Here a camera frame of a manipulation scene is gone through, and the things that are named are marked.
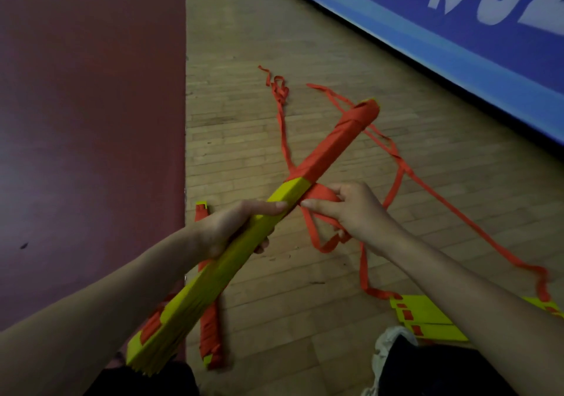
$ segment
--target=white shoe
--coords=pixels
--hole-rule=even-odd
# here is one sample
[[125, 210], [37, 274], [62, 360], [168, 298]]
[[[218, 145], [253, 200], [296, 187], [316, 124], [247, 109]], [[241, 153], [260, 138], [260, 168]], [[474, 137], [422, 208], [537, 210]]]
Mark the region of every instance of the white shoe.
[[388, 354], [398, 336], [403, 335], [407, 341], [414, 346], [419, 345], [417, 338], [413, 333], [403, 326], [391, 326], [384, 331], [382, 335], [376, 340], [374, 348], [376, 354], [372, 356], [372, 371], [374, 371], [374, 385], [369, 389], [364, 389], [360, 396], [377, 396], [378, 395], [378, 382], [384, 369]]

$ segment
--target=person's left hand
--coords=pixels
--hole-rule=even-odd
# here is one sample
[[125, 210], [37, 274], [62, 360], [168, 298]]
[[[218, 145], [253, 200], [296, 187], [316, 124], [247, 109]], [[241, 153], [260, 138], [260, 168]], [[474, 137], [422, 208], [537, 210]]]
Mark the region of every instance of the person's left hand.
[[[206, 257], [220, 257], [230, 237], [249, 220], [251, 215], [278, 215], [283, 213], [287, 207], [288, 204], [285, 201], [243, 200], [198, 221]], [[254, 251], [263, 253], [267, 247], [268, 238], [264, 239]]]

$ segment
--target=wooden floor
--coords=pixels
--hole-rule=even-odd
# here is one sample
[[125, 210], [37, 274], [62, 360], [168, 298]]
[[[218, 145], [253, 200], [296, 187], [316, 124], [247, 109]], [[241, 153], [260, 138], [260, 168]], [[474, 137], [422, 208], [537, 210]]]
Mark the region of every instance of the wooden floor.
[[[376, 125], [437, 192], [521, 258], [548, 267], [564, 306], [564, 167], [405, 63], [304, 0], [187, 0], [186, 193], [221, 208], [267, 198], [288, 172], [264, 65], [286, 77], [289, 143], [300, 162], [340, 113], [307, 82], [353, 101], [376, 97]], [[382, 199], [395, 164], [361, 135], [321, 182], [364, 180]], [[533, 278], [513, 268], [454, 215], [405, 181], [391, 214], [468, 268], [520, 295]], [[352, 241], [324, 255], [298, 211], [223, 295], [231, 369], [207, 373], [197, 329], [188, 359], [204, 389], [223, 395], [358, 395], [373, 380], [377, 336], [397, 323], [358, 282]], [[370, 258], [374, 286], [420, 293], [405, 274]]]

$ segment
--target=person's right hand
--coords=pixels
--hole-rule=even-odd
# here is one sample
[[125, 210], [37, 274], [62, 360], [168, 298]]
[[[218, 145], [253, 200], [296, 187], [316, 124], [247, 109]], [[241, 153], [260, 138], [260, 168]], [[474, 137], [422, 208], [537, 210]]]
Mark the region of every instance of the person's right hand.
[[334, 183], [328, 187], [343, 201], [306, 199], [300, 205], [335, 218], [352, 237], [366, 243], [378, 255], [386, 256], [400, 239], [408, 236], [364, 182]]

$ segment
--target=person's left arm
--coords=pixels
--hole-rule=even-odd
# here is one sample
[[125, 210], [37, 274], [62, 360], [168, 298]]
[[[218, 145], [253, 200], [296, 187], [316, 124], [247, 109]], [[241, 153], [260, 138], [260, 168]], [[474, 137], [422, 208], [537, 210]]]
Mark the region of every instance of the person's left arm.
[[[174, 283], [221, 255], [251, 215], [286, 203], [245, 200], [191, 223], [96, 283], [0, 334], [0, 394], [83, 394]], [[255, 252], [268, 246], [265, 240]]]

